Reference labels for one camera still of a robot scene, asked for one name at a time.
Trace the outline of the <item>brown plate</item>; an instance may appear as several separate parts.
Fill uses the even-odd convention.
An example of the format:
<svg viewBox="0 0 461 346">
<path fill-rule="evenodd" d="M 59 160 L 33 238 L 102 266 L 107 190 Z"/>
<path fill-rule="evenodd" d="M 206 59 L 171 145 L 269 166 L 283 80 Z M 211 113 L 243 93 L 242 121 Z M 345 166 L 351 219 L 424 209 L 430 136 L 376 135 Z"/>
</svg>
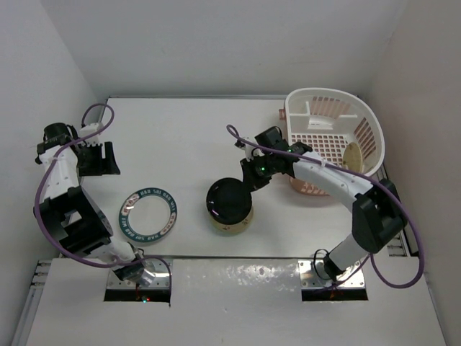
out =
<svg viewBox="0 0 461 346">
<path fill-rule="evenodd" d="M 223 225 L 235 225 L 251 212 L 251 193 L 239 179 L 219 179 L 207 191 L 206 209 L 214 221 Z"/>
</svg>

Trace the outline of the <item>dark rimmed plate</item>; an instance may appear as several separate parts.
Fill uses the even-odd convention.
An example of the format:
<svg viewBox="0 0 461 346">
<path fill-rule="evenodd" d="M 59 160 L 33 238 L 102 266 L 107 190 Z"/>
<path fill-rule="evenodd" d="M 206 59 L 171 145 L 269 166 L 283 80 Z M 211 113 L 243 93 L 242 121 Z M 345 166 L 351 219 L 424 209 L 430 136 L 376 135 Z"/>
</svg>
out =
<svg viewBox="0 0 461 346">
<path fill-rule="evenodd" d="M 122 204 L 118 216 L 121 232 L 131 241 L 151 244 L 165 238 L 178 216 L 173 196 L 157 187 L 132 193 Z"/>
</svg>

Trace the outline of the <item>beige plate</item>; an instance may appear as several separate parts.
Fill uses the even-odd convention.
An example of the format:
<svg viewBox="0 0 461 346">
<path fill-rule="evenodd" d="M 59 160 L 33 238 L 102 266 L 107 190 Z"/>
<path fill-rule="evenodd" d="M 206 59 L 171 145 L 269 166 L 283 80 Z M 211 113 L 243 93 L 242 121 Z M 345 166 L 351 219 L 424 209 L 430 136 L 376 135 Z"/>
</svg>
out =
<svg viewBox="0 0 461 346">
<path fill-rule="evenodd" d="M 235 224 L 224 224 L 216 221 L 213 217 L 210 217 L 210 222 L 215 230 L 225 235 L 236 235 L 244 232 L 251 224 L 254 217 L 254 209 L 252 208 L 249 214 L 239 223 Z"/>
<path fill-rule="evenodd" d="M 353 172 L 362 173 L 364 158 L 362 150 L 355 142 L 349 143 L 342 155 L 342 167 Z"/>
</svg>

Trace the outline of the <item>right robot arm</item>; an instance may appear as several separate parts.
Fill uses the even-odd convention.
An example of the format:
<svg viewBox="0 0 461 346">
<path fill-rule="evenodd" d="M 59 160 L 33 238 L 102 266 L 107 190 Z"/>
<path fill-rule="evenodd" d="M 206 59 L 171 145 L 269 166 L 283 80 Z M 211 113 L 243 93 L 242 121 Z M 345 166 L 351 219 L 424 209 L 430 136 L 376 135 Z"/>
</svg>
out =
<svg viewBox="0 0 461 346">
<path fill-rule="evenodd" d="M 298 141 L 289 144 L 273 126 L 254 142 L 237 137 L 236 147 L 245 152 L 241 160 L 243 183 L 249 192 L 268 185 L 275 174 L 309 182 L 336 198 L 352 215 L 350 234 L 315 263 L 316 275 L 335 281 L 362 258 L 377 254 L 407 225 L 399 208 L 395 186 L 389 180 L 376 182 L 323 160 L 314 149 Z"/>
</svg>

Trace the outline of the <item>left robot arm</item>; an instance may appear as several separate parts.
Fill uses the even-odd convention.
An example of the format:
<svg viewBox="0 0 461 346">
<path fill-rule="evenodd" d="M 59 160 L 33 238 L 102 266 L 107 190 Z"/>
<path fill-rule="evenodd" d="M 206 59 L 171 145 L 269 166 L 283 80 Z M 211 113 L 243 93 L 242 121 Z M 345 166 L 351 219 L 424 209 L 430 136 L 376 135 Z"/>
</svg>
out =
<svg viewBox="0 0 461 346">
<path fill-rule="evenodd" d="M 100 260 L 119 280 L 140 285 L 146 266 L 139 250 L 114 237 L 106 215 L 81 186 L 82 177 L 120 174 L 112 142 L 100 143 L 98 138 L 74 142 L 101 127 L 101 123 L 81 130 L 65 123 L 45 127 L 36 162 L 50 175 L 39 199 L 40 215 L 50 237 L 64 250 L 84 260 Z"/>
</svg>

